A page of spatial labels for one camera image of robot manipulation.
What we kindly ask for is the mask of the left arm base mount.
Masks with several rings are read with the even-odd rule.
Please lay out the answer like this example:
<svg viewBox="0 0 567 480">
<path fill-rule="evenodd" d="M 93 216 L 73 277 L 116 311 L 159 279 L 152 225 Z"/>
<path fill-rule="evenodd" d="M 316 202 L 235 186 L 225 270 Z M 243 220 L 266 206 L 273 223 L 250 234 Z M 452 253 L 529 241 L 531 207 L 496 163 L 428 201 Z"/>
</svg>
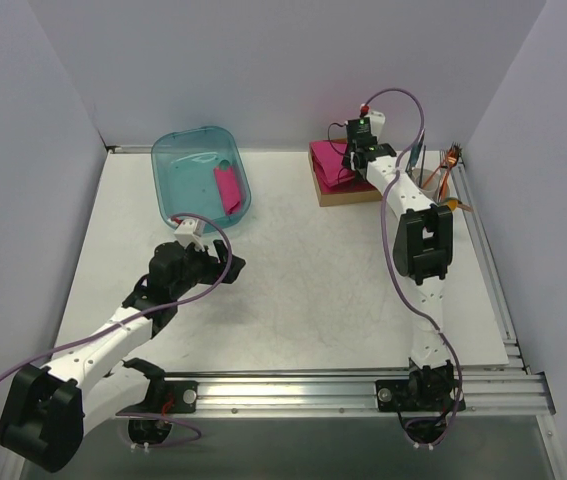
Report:
<svg viewBox="0 0 567 480">
<path fill-rule="evenodd" d="M 202 431 L 176 415 L 196 411 L 198 383 L 193 380 L 152 380 L 145 397 L 116 414 L 127 424 L 123 438 L 132 448 L 146 452 L 196 442 Z"/>
</svg>

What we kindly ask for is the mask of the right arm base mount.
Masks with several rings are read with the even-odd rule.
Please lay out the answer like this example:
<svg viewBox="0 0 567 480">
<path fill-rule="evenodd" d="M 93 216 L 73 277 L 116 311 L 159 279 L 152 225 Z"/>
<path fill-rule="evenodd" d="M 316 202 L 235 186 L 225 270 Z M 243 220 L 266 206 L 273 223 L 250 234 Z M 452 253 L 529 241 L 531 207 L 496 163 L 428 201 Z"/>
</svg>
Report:
<svg viewBox="0 0 567 480">
<path fill-rule="evenodd" d="M 457 415 L 466 409 L 458 381 L 430 384 L 412 380 L 375 382 L 377 410 L 395 413 L 407 440 L 415 449 L 434 450 L 446 438 Z"/>
</svg>

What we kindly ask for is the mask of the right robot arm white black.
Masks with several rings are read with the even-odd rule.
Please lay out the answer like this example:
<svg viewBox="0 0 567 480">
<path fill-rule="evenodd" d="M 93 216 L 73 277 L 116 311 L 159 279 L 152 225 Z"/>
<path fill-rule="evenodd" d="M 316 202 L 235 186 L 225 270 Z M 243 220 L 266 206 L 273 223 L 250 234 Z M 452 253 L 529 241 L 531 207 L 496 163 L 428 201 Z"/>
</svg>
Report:
<svg viewBox="0 0 567 480">
<path fill-rule="evenodd" d="M 443 332 L 444 281 L 453 258 L 453 212 L 434 203 L 373 135 L 369 117 L 345 122 L 342 164 L 382 194 L 384 256 L 399 299 L 412 317 L 406 396 L 419 408 L 462 398 L 458 355 Z"/>
</svg>

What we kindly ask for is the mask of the orange plastic spoon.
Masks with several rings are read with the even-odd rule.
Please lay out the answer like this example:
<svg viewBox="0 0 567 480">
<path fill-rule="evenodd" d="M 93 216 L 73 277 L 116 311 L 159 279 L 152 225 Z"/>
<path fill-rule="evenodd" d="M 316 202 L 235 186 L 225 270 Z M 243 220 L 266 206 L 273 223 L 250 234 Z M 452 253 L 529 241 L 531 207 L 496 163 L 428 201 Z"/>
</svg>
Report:
<svg viewBox="0 0 567 480">
<path fill-rule="evenodd" d="M 459 209 L 459 210 L 464 211 L 464 212 L 469 212 L 469 213 L 474 212 L 473 208 L 470 205 L 464 203 L 462 200 L 460 200 L 457 197 L 447 197 L 447 198 L 441 200 L 438 203 L 438 205 L 439 206 L 446 206 L 451 211 L 455 211 L 455 210 Z"/>
</svg>

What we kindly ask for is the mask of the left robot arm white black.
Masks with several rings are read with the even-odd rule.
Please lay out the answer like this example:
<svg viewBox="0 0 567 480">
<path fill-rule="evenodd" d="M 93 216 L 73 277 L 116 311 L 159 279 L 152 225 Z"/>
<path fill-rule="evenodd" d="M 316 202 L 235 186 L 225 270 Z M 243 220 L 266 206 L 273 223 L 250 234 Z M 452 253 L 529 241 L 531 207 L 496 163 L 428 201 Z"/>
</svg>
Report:
<svg viewBox="0 0 567 480">
<path fill-rule="evenodd" d="M 27 361 L 12 379 L 0 417 L 0 446 L 48 472 L 65 467 L 90 430 L 132 405 L 165 399 L 161 370 L 133 371 L 129 354 L 156 337 L 198 285 L 232 284 L 246 265 L 223 241 L 210 254 L 195 243 L 163 243 L 148 271 L 96 332 L 56 351 L 41 367 Z"/>
</svg>

